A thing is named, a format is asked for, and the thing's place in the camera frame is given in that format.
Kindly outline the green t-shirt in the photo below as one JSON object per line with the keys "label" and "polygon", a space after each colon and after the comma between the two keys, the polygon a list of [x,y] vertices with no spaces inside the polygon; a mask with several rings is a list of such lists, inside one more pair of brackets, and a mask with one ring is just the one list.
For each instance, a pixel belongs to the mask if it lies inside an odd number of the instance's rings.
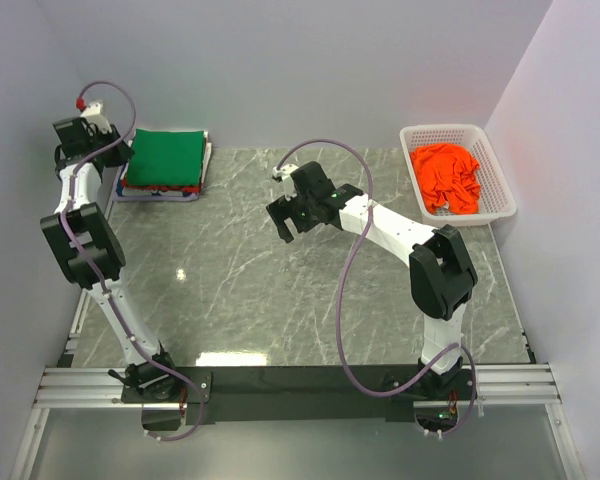
{"label": "green t-shirt", "polygon": [[136,187],[198,186],[205,148],[203,131],[137,129],[126,180]]}

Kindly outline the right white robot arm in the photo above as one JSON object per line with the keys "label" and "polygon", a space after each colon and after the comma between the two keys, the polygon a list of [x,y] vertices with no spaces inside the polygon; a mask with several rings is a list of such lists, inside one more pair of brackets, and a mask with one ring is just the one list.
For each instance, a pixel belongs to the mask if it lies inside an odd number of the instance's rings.
{"label": "right white robot arm", "polygon": [[460,232],[451,225],[434,228],[410,220],[353,185],[337,187],[315,161],[275,167],[272,177],[282,184],[284,193],[266,210],[282,240],[291,242],[295,233],[306,233],[319,224],[331,225],[357,235],[353,254],[369,240],[409,270],[411,297],[424,315],[417,373],[391,390],[374,391],[347,369],[351,383],[376,398],[399,395],[418,384],[427,397],[444,397],[468,354],[462,346],[461,325],[478,282]]}

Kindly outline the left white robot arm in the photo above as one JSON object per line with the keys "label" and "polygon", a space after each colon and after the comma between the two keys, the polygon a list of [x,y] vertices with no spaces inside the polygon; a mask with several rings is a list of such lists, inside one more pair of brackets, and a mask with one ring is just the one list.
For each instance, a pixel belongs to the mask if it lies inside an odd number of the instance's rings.
{"label": "left white robot arm", "polygon": [[122,247],[97,203],[106,168],[122,165],[132,150],[106,120],[73,117],[53,124],[61,197],[40,220],[42,233],[68,282],[84,289],[101,308],[123,350],[124,392],[149,402],[173,401],[183,388],[175,366],[142,320],[124,278]]}

